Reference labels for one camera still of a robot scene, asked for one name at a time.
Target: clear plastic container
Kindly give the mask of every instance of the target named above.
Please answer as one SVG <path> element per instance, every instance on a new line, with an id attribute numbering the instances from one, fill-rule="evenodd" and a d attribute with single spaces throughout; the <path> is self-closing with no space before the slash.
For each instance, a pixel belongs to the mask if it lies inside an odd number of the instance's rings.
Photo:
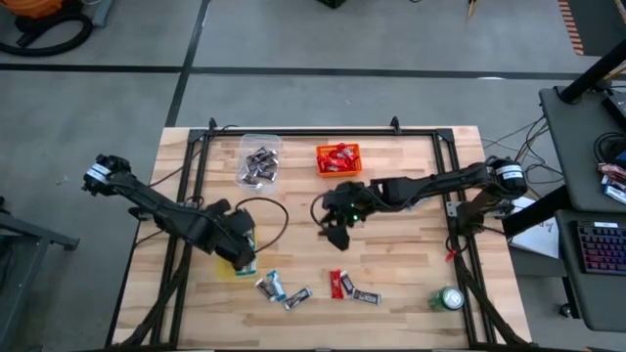
<path id="1" fill-rule="evenodd" d="M 281 163 L 281 138 L 276 135 L 246 134 L 242 137 L 239 144 L 239 160 L 237 162 L 237 175 L 235 183 L 242 189 L 251 192 L 272 193 L 276 191 L 278 183 L 279 169 Z M 263 177 L 253 176 L 253 171 L 248 167 L 247 157 L 253 155 L 261 148 L 266 151 L 275 151 L 274 158 L 278 161 L 275 166 L 268 167 L 266 170 L 274 173 L 274 180 Z M 245 181 L 245 176 L 249 175 L 253 180 L 257 181 L 257 185 Z"/>

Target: concrete floor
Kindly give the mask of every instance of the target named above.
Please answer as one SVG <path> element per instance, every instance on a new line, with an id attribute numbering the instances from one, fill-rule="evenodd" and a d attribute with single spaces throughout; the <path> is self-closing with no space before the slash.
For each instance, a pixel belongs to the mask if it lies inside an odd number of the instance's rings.
<path id="1" fill-rule="evenodd" d="M 313 0 L 213 0 L 194 66 L 581 72 L 595 58 L 569 44 L 557 0 L 484 0 L 466 22 L 466 0 L 349 0 L 330 11 Z M 201 0 L 118 1 L 110 26 L 81 48 L 47 59 L 0 63 L 181 66 Z M 41 39 L 74 30 L 68 23 Z M 17 37 L 0 16 L 0 39 Z M 497 139 L 541 115 L 540 88 L 567 81 L 192 74 L 177 126 L 478 125 Z M 81 238 L 53 249 L 28 301 L 16 350 L 101 347 L 122 285 L 136 222 L 119 198 L 80 191 L 98 153 L 129 158 L 150 176 L 178 74 L 0 71 L 0 195 L 15 215 Z M 509 155 L 517 134 L 488 154 Z M 535 145 L 552 166 L 550 136 Z M 555 175 L 538 173 L 536 178 Z M 559 184 L 538 185 L 544 194 Z M 618 348 L 626 334 L 561 319 L 559 280 L 519 277 L 533 339 L 542 346 Z"/>

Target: rgb keyboard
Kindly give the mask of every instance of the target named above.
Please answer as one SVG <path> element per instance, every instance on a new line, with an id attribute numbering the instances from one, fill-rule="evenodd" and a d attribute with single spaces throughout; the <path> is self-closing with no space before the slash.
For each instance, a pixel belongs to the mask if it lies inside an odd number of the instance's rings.
<path id="1" fill-rule="evenodd" d="M 578 222 L 583 271 L 590 274 L 626 275 L 626 229 Z"/>

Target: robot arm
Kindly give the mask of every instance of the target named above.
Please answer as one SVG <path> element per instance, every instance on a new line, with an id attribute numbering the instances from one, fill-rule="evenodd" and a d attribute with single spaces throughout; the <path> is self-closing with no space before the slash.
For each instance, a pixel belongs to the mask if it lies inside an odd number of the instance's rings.
<path id="1" fill-rule="evenodd" d="M 127 198 L 143 211 L 151 213 L 156 225 L 167 234 L 183 239 L 208 254 L 215 251 L 231 262 L 236 270 L 241 270 L 254 259 L 251 239 L 247 235 L 253 230 L 254 222 L 242 209 L 226 214 L 231 210 L 226 199 L 205 209 L 181 205 L 138 181 L 131 173 L 128 161 L 113 155 L 98 155 L 83 180 L 83 190 L 93 196 L 119 195 Z"/>
<path id="2" fill-rule="evenodd" d="M 467 235 L 477 232 L 476 225 L 482 224 L 485 213 L 500 203 L 523 196 L 527 189 L 518 163 L 492 156 L 485 162 L 458 171 L 421 179 L 375 179 L 369 187 L 362 182 L 339 184 L 334 191 L 320 196 L 323 198 L 322 207 L 328 212 L 321 221 L 315 221 L 322 227 L 321 236 L 328 237 L 339 249 L 346 250 L 349 246 L 347 227 L 365 221 L 375 212 L 402 211 L 421 198 L 469 188 L 482 188 L 482 192 L 473 201 L 463 202 L 456 208 L 456 226 L 460 233 Z"/>

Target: wooden table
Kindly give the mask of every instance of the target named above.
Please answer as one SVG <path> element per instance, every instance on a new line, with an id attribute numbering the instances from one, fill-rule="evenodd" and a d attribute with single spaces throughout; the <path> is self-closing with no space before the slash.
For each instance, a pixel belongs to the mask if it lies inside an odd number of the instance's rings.
<path id="1" fill-rule="evenodd" d="M 483 161 L 478 129 L 453 127 L 461 167 Z M 156 157 L 153 181 L 182 164 L 187 128 L 165 129 Z M 234 182 L 238 137 L 218 137 L 209 147 L 202 195 L 206 202 L 226 198 L 231 204 L 253 197 Z M 309 216 L 311 200 L 340 179 L 316 174 L 315 146 L 359 143 L 364 171 L 355 179 L 424 177 L 436 173 L 432 142 L 425 137 L 285 137 L 278 189 L 268 197 L 290 212 L 284 236 L 258 257 L 261 275 L 273 269 L 293 294 L 309 286 L 313 297 L 292 311 L 270 303 L 253 286 L 256 278 L 223 280 L 216 273 L 216 255 L 194 249 L 179 348 L 312 349 L 312 348 L 434 348 L 466 347 L 461 311 L 434 313 L 427 298 L 443 286 L 455 286 L 454 266 L 445 262 L 448 231 L 441 197 L 413 211 L 376 214 L 350 230 L 350 248 L 341 252 L 325 238 Z M 190 180 L 191 194 L 195 166 Z M 175 198 L 179 176 L 156 189 Z M 469 198 L 477 192 L 468 192 Z M 282 227 L 284 214 L 273 204 L 246 205 L 257 225 L 259 245 L 271 241 Z M 498 227 L 497 222 L 488 225 Z M 139 238 L 155 231 L 142 225 Z M 113 342 L 119 342 L 141 322 L 157 297 L 167 235 L 142 243 L 134 252 Z M 524 310 L 505 238 L 485 232 L 476 237 L 488 295 L 505 320 L 530 340 Z M 329 270 L 347 270 L 362 290 L 382 295 L 382 305 L 331 299 Z M 474 301 L 476 327 L 480 315 Z M 166 314 L 163 331 L 169 331 Z"/>

